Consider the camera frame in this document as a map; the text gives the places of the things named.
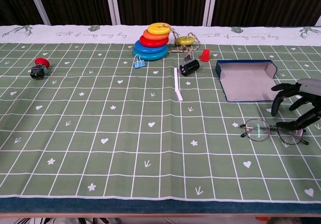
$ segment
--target black cylinder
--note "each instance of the black cylinder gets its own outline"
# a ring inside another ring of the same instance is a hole
[[[200,63],[196,59],[186,61],[180,66],[180,72],[183,76],[188,76],[200,68]]]

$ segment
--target glasses lens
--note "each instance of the glasses lens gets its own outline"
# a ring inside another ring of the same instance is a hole
[[[270,134],[270,125],[264,120],[249,120],[246,122],[247,136],[254,141],[263,141]]]
[[[296,145],[302,140],[303,130],[289,131],[284,129],[278,130],[279,136],[283,142],[288,145]]]

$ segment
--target glasses frame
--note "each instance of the glasses frame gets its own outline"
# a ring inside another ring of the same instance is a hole
[[[270,125],[270,124],[269,124],[267,121],[265,121],[265,120],[261,120],[261,121],[267,123],[268,128],[269,128],[269,133],[268,133],[268,135],[266,136],[265,139],[262,139],[262,140],[254,140],[254,139],[252,139],[252,138],[249,137],[249,132],[247,131],[247,128],[246,128],[247,123],[248,123],[249,121],[253,121],[253,120],[260,120],[260,119],[250,119],[250,120],[247,120],[247,121],[245,122],[245,124],[240,125],[240,128],[245,129],[245,133],[241,134],[241,137],[242,137],[242,138],[244,138],[245,136],[248,136],[248,138],[249,138],[250,140],[253,140],[253,141],[256,141],[256,142],[262,142],[262,141],[266,140],[266,139],[270,136],[270,133],[271,133],[271,132],[276,132],[277,136],[278,136],[284,143],[286,143],[287,145],[297,145],[297,144],[299,144],[299,143],[303,143],[303,144],[305,144],[305,145],[308,145],[308,144],[309,144],[308,141],[303,140],[303,134],[306,132],[306,130],[302,130],[301,139],[299,139],[297,136],[292,135],[292,134],[290,134],[289,132],[286,132],[286,130],[281,129],[281,128],[279,128],[279,127],[276,126],[276,125]],[[296,144],[289,144],[289,143],[287,143],[287,142],[281,137],[282,135],[281,135],[280,133],[287,133],[287,134],[291,135],[292,137],[294,137],[294,138],[296,138],[296,139],[299,139],[299,142],[297,142]]]

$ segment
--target blue binder clip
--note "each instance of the blue binder clip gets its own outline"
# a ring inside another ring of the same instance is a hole
[[[140,55],[136,54],[134,56],[137,60],[134,62],[134,66],[135,68],[141,68],[141,67],[145,67],[145,61],[140,59]]]

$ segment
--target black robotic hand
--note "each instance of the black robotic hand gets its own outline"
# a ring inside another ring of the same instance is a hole
[[[271,114],[275,116],[278,112],[280,104],[283,102],[284,98],[291,97],[294,95],[301,95],[294,102],[289,110],[293,111],[303,104],[311,103],[314,108],[300,116],[296,121],[291,122],[277,122],[276,125],[280,128],[287,130],[300,130],[307,126],[313,124],[321,118],[321,81],[317,79],[304,78],[300,79],[296,84],[281,83],[272,87],[273,91],[280,91],[275,97]]]

